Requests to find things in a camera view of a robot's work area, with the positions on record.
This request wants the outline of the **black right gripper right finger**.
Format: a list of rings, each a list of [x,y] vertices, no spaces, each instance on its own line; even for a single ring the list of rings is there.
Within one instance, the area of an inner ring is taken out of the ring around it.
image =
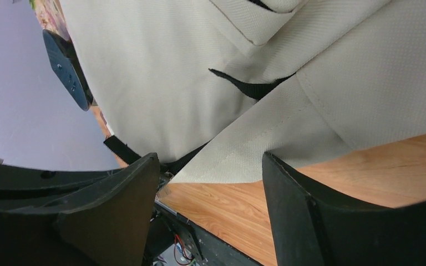
[[[270,153],[262,179],[279,265],[426,265],[426,201],[365,202]]]

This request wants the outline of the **beige canvas backpack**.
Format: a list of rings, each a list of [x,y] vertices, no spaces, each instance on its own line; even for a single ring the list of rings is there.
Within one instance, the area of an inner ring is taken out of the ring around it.
[[[174,182],[426,134],[426,1],[61,1],[113,133]]]

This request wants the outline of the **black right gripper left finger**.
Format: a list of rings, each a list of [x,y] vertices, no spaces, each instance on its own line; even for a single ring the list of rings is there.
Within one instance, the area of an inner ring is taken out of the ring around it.
[[[0,265],[142,265],[160,165],[49,171],[0,163]]]

